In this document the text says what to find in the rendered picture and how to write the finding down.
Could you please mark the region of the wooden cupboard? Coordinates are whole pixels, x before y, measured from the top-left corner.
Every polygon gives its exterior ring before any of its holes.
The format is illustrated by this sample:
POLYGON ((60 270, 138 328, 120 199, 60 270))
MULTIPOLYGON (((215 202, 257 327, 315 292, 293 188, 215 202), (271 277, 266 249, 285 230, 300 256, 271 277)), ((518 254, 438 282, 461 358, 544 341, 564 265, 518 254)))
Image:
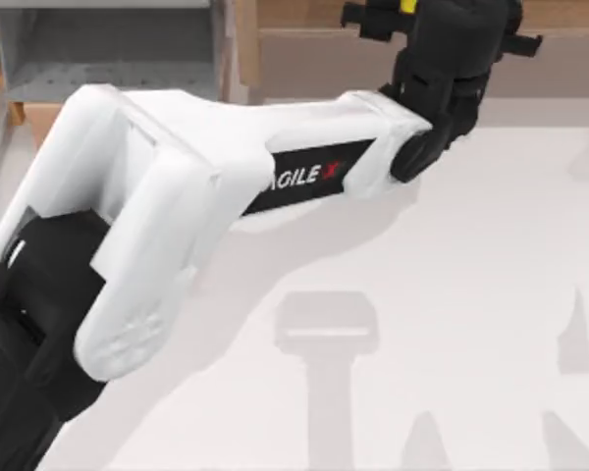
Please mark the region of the wooden cupboard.
MULTIPOLYGON (((589 0, 522 0, 521 32, 543 35, 534 59, 505 57, 493 98, 589 99, 589 0)), ((390 43, 340 28, 341 0, 228 0, 241 83, 268 98, 320 98, 389 80, 390 43)))

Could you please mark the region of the drawer with grey pierced inside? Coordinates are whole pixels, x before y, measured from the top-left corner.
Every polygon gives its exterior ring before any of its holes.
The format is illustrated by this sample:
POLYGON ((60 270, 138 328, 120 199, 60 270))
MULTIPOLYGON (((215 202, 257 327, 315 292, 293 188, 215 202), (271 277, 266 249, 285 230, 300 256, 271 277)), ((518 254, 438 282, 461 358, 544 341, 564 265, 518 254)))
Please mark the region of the drawer with grey pierced inside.
POLYGON ((227 0, 0 0, 7 96, 59 103, 88 83, 220 95, 227 0))

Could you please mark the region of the pale wooden drawer front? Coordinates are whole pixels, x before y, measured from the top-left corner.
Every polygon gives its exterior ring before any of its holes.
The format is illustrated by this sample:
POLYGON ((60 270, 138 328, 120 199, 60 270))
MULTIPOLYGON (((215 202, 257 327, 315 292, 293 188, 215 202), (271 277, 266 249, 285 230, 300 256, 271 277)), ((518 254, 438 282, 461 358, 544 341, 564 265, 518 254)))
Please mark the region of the pale wooden drawer front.
POLYGON ((54 125, 64 102, 12 102, 7 104, 10 124, 28 126, 33 142, 39 147, 54 125))

